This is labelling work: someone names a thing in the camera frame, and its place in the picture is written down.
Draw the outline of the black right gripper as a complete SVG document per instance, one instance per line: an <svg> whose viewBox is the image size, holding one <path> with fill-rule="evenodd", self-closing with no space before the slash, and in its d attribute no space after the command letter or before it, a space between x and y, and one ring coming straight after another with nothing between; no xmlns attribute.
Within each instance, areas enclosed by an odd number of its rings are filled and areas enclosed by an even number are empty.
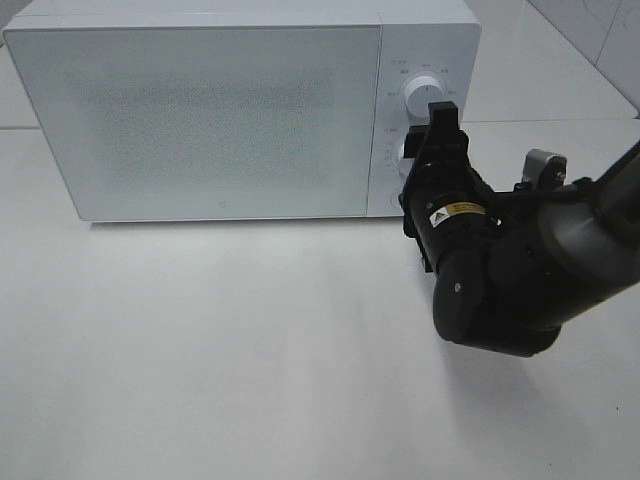
<svg viewBox="0 0 640 480"><path fill-rule="evenodd" d="M491 188L472 167L454 102L429 104L429 125L411 125L402 157L412 162L399 195L403 230L433 273L486 270Z"/></svg>

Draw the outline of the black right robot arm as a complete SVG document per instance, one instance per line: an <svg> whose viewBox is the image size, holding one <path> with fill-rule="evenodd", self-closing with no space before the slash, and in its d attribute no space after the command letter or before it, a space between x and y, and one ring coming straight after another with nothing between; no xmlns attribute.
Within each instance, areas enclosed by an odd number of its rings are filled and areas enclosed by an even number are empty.
<svg viewBox="0 0 640 480"><path fill-rule="evenodd" d="M639 280L639 150L597 179L566 178L564 156L533 149L521 180L492 189L472 167L450 101L409 129L403 230L435 276L432 315L447 341L530 357L567 321Z"/></svg>

